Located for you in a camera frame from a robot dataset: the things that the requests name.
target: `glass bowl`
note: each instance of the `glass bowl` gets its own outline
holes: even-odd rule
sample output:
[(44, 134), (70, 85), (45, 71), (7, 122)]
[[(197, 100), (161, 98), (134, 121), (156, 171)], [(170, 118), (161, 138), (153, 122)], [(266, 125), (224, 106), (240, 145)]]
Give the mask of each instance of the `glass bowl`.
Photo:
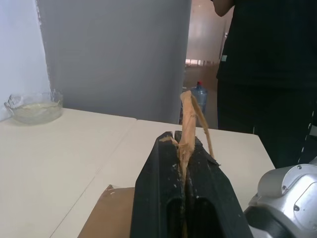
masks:
[(63, 95), (57, 91), (24, 95), (12, 94), (4, 106), (19, 122), (42, 124), (62, 115)]

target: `black plastic holder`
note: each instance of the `black plastic holder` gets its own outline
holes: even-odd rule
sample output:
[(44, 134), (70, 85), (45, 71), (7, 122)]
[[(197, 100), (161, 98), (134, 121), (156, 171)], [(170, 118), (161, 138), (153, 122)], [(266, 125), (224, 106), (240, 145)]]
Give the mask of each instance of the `black plastic holder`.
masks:
[(229, 179), (200, 140), (184, 186), (177, 148), (160, 141), (167, 136), (156, 139), (136, 181), (130, 237), (182, 238), (186, 222), (188, 238), (253, 238)]

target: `brown cardboard sheet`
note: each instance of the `brown cardboard sheet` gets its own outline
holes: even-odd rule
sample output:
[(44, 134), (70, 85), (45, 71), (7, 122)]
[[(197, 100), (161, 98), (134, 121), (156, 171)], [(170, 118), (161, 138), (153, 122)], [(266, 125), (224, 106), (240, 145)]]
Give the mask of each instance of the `brown cardboard sheet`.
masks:
[(78, 238), (129, 238), (134, 188), (103, 192)]

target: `blue water jug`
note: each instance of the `blue water jug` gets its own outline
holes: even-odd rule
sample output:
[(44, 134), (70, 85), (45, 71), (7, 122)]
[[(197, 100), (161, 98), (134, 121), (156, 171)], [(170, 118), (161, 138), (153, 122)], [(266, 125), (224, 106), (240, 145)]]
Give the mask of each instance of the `blue water jug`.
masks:
[(191, 88), (190, 91), (197, 99), (197, 102), (203, 114), (205, 114), (208, 91), (205, 88), (203, 88), (201, 81), (198, 81), (197, 86)]

